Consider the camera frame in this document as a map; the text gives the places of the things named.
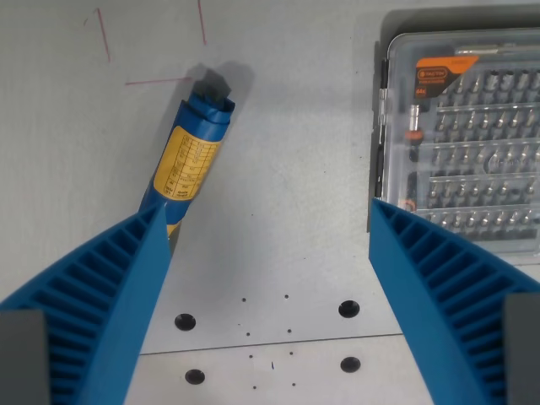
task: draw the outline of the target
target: yellow label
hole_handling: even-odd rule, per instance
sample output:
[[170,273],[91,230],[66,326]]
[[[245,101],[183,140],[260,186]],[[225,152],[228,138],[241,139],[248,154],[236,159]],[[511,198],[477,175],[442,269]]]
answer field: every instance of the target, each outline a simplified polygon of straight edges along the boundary
[[191,200],[208,172],[219,142],[195,138],[182,127],[170,135],[155,172],[154,188],[176,201]]

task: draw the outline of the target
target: mounting hole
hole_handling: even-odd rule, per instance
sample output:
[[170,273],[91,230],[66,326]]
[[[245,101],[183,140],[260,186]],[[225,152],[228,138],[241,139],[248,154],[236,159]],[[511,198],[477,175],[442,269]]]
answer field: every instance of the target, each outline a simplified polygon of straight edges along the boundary
[[204,373],[197,369],[189,370],[186,372],[186,381],[194,386],[202,384],[205,378],[206,377],[204,376]]
[[175,318],[175,325],[181,331],[191,331],[197,322],[192,315],[180,314]]
[[354,318],[360,312],[360,305],[356,301],[347,300],[341,303],[337,311],[343,318]]
[[340,366],[341,370],[345,371],[346,373],[354,373],[360,368],[360,360],[355,357],[346,357],[342,360]]

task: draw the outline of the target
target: gray block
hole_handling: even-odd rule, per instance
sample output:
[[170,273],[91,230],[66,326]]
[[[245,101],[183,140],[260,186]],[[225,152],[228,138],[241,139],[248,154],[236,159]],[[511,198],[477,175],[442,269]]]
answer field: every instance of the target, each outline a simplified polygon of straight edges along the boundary
[[0,403],[51,403],[46,337],[42,311],[0,312]]
[[510,294],[504,308],[506,401],[540,403],[540,294]]

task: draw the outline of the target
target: red marker line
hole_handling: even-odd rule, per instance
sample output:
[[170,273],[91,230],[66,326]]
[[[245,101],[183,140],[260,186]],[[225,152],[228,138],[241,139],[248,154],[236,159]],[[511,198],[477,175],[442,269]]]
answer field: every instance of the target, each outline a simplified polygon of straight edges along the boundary
[[126,86],[133,86],[136,84],[151,84],[151,83],[164,83],[164,82],[189,82],[192,78],[161,78],[158,80],[144,80],[143,82],[126,82]]
[[206,35],[204,34],[204,21],[203,21],[203,11],[201,10],[201,0],[197,0],[197,3],[199,6],[199,19],[201,20],[202,42],[204,42],[204,45],[206,45],[207,42],[206,42]]
[[107,60],[111,63],[111,54],[109,53],[109,44],[107,43],[107,34],[105,33],[105,26],[103,25],[103,18],[101,17],[101,10],[98,7],[95,11],[98,14],[100,20],[101,34],[103,35],[103,43],[105,44],[105,52],[107,52]]

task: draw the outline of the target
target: transparent lid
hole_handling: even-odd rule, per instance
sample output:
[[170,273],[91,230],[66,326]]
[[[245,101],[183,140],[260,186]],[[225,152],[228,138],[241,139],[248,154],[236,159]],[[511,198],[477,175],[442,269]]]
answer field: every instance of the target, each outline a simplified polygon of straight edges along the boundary
[[382,199],[517,263],[540,253],[540,30],[398,36]]

